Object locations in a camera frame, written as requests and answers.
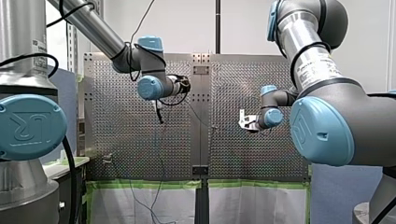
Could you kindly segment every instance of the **metal frame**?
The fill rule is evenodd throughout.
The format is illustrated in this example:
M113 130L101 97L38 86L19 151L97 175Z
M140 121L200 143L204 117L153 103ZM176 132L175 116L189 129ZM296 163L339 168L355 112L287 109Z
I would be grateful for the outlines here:
M213 111L217 109L216 113L224 113L224 116L228 118L227 113L233 113L233 111L225 111L221 110L219 111L218 108L215 108L216 105L216 100L217 96L213 95L216 93L216 86L214 86L214 80L218 77L219 71L221 69L226 70L226 67L221 67L219 66L219 63L224 63L224 64L230 64L230 63L235 63L235 62L242 62L242 63L248 63L251 64L254 68L256 67L262 67L262 69L265 68L265 66L278 66L278 71L280 78L280 83L277 83L276 80L266 80L268 82L274 81L274 84L280 85L282 88L286 88L287 85L289 85L289 82L285 82L285 80L289 80L289 67L287 66L286 63L284 63L283 59L277 56L247 56L247 55L212 55L212 54L202 54L202 53L194 53L192 55L190 54L165 54L165 59L168 62L168 68L174 66L173 63L177 63L179 61L183 62L188 62L188 66L190 66L190 73L189 74L181 74L181 75L188 75L191 80L191 92L189 94L189 97L187 98L187 103L182 104L181 109L183 110L189 110L189 116L190 119L187 120L187 122L190 124L190 134L191 134L191 145L190 145L190 167L191 167L191 176L185 179L195 179L195 180L201 180L202 186L196 190L196 211L195 211L195 223L196 224L204 224L204 223L209 223L209 189L208 189L208 179L209 178L227 178L227 176L215 176L212 175L213 168L211 166L211 160L213 158L210 157L211 151L210 148L216 144L216 139L214 140L213 137L213 131L216 129L220 129L221 127L218 127L218 124L214 120L214 118L211 118L213 116ZM97 82L98 80L95 80L94 72L95 69L96 71L100 70L101 68L103 69L108 69L110 60L106 59L104 54L102 53L87 53L85 54L85 124L86 124L86 150L93 152L93 155L90 155L90 153L87 153L87 156L91 156L93 160L99 159L102 160L101 162L111 164L111 166L114 165L122 165L122 164L114 164L114 161L112 160L112 155L104 155L105 157L98 158L97 155L94 155L95 152L95 144L93 142L94 136L92 135L92 122L93 122L93 107L92 103L94 101L94 93L93 93L93 88L94 88L94 83L95 81ZM101 64L99 65L99 68L95 68L95 62ZM245 69L244 65L239 66L239 69L243 70ZM105 76L110 76L114 72L106 72L104 74ZM130 80L128 80L128 85L131 85L130 88L134 88L134 84L131 84ZM264 85L267 83L256 83L257 85ZM245 91L248 91L248 95L258 95L260 92L260 88L256 90L255 88L251 89L245 89ZM250 107L260 107L260 103L254 102L255 104L250 104ZM235 115L239 117L238 110L234 111ZM235 126L238 126L237 120L229 120L230 122L234 123ZM282 127L280 130L285 131L287 127ZM289 130L287 133L284 132L278 133L278 134L286 134L289 136ZM285 147L292 147L291 140L289 144L282 145ZM277 141L272 141L272 144L279 144ZM293 148L284 148L289 149L288 152L282 152L280 153L291 153ZM279 176L276 177L273 174L279 174L282 175L282 172L275 172L275 173L270 173L272 175L268 176L253 176L251 179L263 179L263 180L276 180L276 181L288 181L288 182L308 182L309 181L309 176L308 176L308 162L306 162L302 158L298 158L298 162L303 163L303 174L299 176ZM241 169L240 167L230 167L230 169ZM229 178L250 178L249 176L246 175L232 175L229 176ZM158 180L158 178L153 178L153 177L145 177L145 179L148 180ZM165 180L175 180L174 178L166 178Z

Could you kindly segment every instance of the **vertical metal post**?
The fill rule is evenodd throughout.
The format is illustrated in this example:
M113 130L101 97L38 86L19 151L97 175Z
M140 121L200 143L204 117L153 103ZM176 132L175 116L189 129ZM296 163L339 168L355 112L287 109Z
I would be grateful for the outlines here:
M47 53L45 0L0 1L0 62ZM47 79L47 58L34 57L1 68L0 86L55 89Z
M191 82L194 88L191 92L191 135L199 160L192 161L192 175L201 180L201 187L195 194L195 224L209 223L209 188L208 179L208 152L209 152L209 107L210 107L210 55L193 54Z
M216 54L220 54L220 45L221 45L221 0L216 0Z

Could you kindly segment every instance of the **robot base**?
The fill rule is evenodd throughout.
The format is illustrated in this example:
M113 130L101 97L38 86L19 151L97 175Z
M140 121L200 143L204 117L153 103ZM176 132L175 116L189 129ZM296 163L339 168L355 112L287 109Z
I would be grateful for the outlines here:
M26 200L0 205L2 224L57 224L59 221L58 183L50 181L41 194Z

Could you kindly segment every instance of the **blue cap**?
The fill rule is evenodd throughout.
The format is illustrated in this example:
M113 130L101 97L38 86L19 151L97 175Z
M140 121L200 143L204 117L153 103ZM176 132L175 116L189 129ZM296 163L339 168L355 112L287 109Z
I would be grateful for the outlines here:
M267 30L267 40L274 42L276 40L276 6L279 1L275 1L271 5L270 15L268 17L268 30Z
M261 95L265 95L270 91L277 91L277 87L274 85L263 86L261 90Z
M51 99L33 94L0 100L0 159L28 161L50 153L66 135L67 120Z
M163 84L156 77L142 77L137 83L137 93L145 100L158 100L163 97Z
M137 44L145 49L163 52L163 42L161 39L154 35L145 35L137 40Z
M342 115L326 101L306 96L290 113L291 137L309 161L332 166L349 164L355 153L352 132Z
M283 114L279 109L269 109L264 115L264 123L268 128L279 125L283 120Z

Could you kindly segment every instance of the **pegboard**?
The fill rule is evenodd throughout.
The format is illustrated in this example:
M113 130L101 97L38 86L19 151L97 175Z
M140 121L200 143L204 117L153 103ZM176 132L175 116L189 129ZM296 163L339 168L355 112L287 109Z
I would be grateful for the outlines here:
M167 59L167 73L190 76L190 55ZM86 154L92 158L88 178L190 179L188 106L165 108L161 125L152 102L138 96L136 82L129 74L116 73L104 54L86 54L85 71ZM172 97L172 102L179 100ZM111 162L103 162L108 155Z
M290 137L290 109L281 108L285 121L262 133L248 133L238 125L239 109L255 115L260 89L291 87L289 65L282 57L213 55L209 178L308 180L308 163Z
M129 75L114 72L102 53L86 55L89 179L192 179L192 167L202 165L209 178L308 180L308 163L291 142L289 109L281 108L285 122L270 133L238 126L239 109L258 113L262 85L291 86L281 57L165 54L165 59L167 73L189 76L192 88L187 103L163 111L167 124L160 125ZM103 163L109 154L112 162Z

